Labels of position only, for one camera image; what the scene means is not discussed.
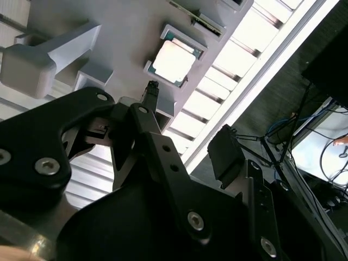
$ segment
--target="hole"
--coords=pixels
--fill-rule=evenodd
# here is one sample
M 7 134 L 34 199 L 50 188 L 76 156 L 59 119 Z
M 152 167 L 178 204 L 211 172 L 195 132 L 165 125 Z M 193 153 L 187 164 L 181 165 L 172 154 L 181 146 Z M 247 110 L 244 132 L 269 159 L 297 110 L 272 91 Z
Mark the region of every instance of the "hole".
M 147 112 L 148 112 L 147 109 L 144 108 L 144 107 L 139 107 L 138 109 L 139 109 L 142 113 L 147 113 Z
M 44 167 L 45 169 L 53 169 L 54 168 L 54 164 L 52 162 L 46 161 L 42 163 L 42 167 Z
M 196 217 L 196 216 L 193 216 L 193 217 L 192 217 L 192 221 L 193 221 L 194 224 L 196 224 L 196 225 L 199 225 L 199 224 L 200 224 L 200 220 L 199 220 L 199 218 Z
M 268 242 L 265 243 L 265 247 L 268 250 L 268 252 L 272 251 L 272 247 L 271 247 L 271 245 Z
M 166 152 L 170 152 L 170 148 L 167 145 L 163 145 L 162 148 L 166 151 Z
M 98 99 L 100 99 L 102 101 L 107 101 L 108 100 L 107 96 L 105 96 L 103 94 L 97 94 L 97 97 L 98 97 Z
M 262 207 L 262 209 L 266 212 L 268 212 L 268 207 L 264 204 L 260 204 L 260 206 Z
M 179 167 L 177 165 L 170 165 L 170 168 L 174 172 L 178 172 L 179 171 Z

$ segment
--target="black mount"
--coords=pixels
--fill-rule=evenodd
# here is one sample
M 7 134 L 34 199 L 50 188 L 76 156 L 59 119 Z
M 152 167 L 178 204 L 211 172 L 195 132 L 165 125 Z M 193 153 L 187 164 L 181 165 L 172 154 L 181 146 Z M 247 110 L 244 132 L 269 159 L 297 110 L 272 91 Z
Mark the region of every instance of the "black mount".
M 315 260 L 344 260 L 289 185 L 268 184 L 244 158 L 229 127 L 209 145 L 225 191 L 191 180 L 156 122 L 156 88 L 150 82 L 143 103 L 130 106 L 84 88 L 1 122 L 0 148 L 11 157 L 0 165 L 0 208 L 57 240 L 56 260 L 308 260 L 323 253 Z M 61 224 L 69 161 L 95 144 L 111 147 L 114 192 Z M 37 168 L 45 158 L 54 159 L 41 166 L 47 175 Z M 308 232 L 296 243 L 289 230 L 301 230 L 282 215 L 288 206 L 295 227 Z M 308 254 L 292 244 L 306 245 Z

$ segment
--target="silver bolt head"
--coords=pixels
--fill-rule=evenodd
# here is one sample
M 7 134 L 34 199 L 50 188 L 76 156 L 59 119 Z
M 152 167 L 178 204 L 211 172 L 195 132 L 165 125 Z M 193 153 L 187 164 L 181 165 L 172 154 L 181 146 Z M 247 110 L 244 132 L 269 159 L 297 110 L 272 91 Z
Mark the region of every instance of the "silver bolt head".
M 289 187 L 288 185 L 286 185 L 284 182 L 280 181 L 281 187 L 285 190 L 285 191 L 289 191 Z
M 202 217 L 196 212 L 189 212 L 187 220 L 194 230 L 201 231 L 204 229 L 204 221 Z
M 261 246 L 263 250 L 272 258 L 277 257 L 277 251 L 274 245 L 267 238 L 261 237 Z
M 11 154 L 0 148 L 0 165 L 4 165 L 11 160 Z
M 254 169 L 260 170 L 259 165 L 257 165 L 255 162 L 251 161 L 251 165 L 254 167 Z
M 52 158 L 42 158 L 35 163 L 35 170 L 42 175 L 51 176 L 57 174 L 59 169 L 58 161 Z
M 144 107 L 139 107 L 139 110 L 140 110 L 142 113 L 147 113 L 147 109 L 144 108 Z
M 108 100 L 107 96 L 105 96 L 104 94 L 98 94 L 97 97 L 98 97 L 98 99 L 100 99 L 102 101 L 107 101 Z

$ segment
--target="blue cable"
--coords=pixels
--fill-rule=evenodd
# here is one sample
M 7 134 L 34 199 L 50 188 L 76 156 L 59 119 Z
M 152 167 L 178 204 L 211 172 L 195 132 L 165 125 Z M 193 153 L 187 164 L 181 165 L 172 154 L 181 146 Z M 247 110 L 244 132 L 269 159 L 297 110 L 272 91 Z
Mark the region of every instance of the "blue cable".
M 325 111 L 326 111 L 326 110 L 324 109 L 324 110 L 322 110 L 321 112 L 319 112 L 319 113 L 316 114 L 316 115 L 312 115 L 312 116 L 309 116 L 309 117 L 301 118 L 301 119 L 299 119 L 299 121 L 305 121 L 305 120 L 310 119 L 310 118 L 318 117 L 318 116 L 320 116 L 321 114 L 323 114 Z M 270 131 L 272 131 L 272 130 L 273 130 L 276 126 L 278 126 L 280 123 L 286 122 L 286 121 L 288 121 L 288 120 L 290 120 L 290 119 L 284 119 L 284 120 L 280 120 L 280 121 L 277 121 L 277 122 L 273 123 L 272 126 L 268 128 L 268 130 L 267 130 L 266 133 L 270 133 Z

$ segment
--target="black cable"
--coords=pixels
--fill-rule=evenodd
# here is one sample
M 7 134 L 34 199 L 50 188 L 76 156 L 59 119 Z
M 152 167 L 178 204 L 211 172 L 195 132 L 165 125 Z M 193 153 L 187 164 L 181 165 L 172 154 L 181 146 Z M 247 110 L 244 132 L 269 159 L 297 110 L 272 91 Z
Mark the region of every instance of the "black cable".
M 331 137 L 325 136 L 324 134 L 322 134 L 322 133 L 320 133 L 320 132 L 317 132 L 317 131 L 314 130 L 314 129 L 311 129 L 311 128 L 308 128 L 308 127 L 305 127 L 305 128 L 306 128 L 306 129 L 309 129 L 309 130 L 312 131 L 312 132 L 318 133 L 320 136 L 323 136 L 323 137 L 326 138 L 326 139 L 335 140 L 335 138 L 331 138 Z
M 340 114 L 343 114 L 343 115 L 348 115 L 348 114 L 346 114 L 346 113 L 348 113 L 348 110 L 347 111 L 335 111 L 335 110 L 327 109 L 327 111 L 331 111 L 332 113 L 340 113 Z
M 340 137 L 338 137 L 336 139 L 331 140 L 328 144 L 325 145 L 324 149 L 322 150 L 322 152 L 320 154 L 320 160 L 319 160 L 320 170 L 321 170 L 322 174 L 327 178 L 328 181 L 330 181 L 331 179 L 326 175 L 326 173 L 325 173 L 325 171 L 324 171 L 324 169 L 322 167 L 322 158 L 324 156 L 324 153 L 325 153 L 326 149 L 329 147 L 329 145 L 332 144 L 335 140 L 338 140 L 338 139 L 341 139 L 343 137 L 346 137 L 347 135 L 348 135 L 348 133 L 346 133 L 346 134 L 344 134 L 344 135 L 342 135 L 342 136 L 340 136 Z M 345 166 L 343 167 L 343 169 L 345 169 L 347 167 L 347 165 L 348 165 L 348 161 L 345 164 Z
M 296 170 L 297 174 L 298 174 L 299 176 L 301 176 L 301 174 L 300 174 L 300 172 L 299 172 L 299 170 L 298 170 L 298 168 L 297 168 L 297 166 L 296 166 L 295 159 L 294 159 L 294 157 L 293 157 L 293 155 L 292 155 L 291 152 L 290 152 L 290 156 L 291 156 L 291 158 L 292 158 L 292 160 L 293 160 L 293 163 L 294 163 L 295 170 Z M 330 229 L 330 228 L 328 227 L 328 225 L 326 224 L 324 218 L 322 217 L 321 212 L 320 212 L 320 208 L 319 208 L 319 206 L 318 206 L 318 203 L 316 202 L 314 193 L 312 192 L 312 190 L 311 190 L 310 188 L 308 188 L 308 191 L 310 192 L 310 194 L 311 194 L 311 196 L 312 196 L 312 198 L 313 198 L 315 207 L 316 207 L 316 209 L 317 209 L 317 211 L 318 211 L 318 214 L 319 214 L 320 218 L 322 219 L 322 221 L 323 221 L 325 227 L 327 228 L 327 230 L 329 230 L 329 232 L 331 233 L 331 235 L 332 235 L 332 236 L 334 237 L 334 239 L 336 240 L 337 244 L 339 245 L 339 247 L 340 247 L 340 249 L 341 249 L 342 254 L 348 259 L 348 257 L 346 256 L 346 254 L 345 254 L 345 252 L 344 252 L 344 248 L 342 247 L 341 243 L 338 241 L 337 237 L 336 237 L 335 234 L 331 231 L 331 229 Z

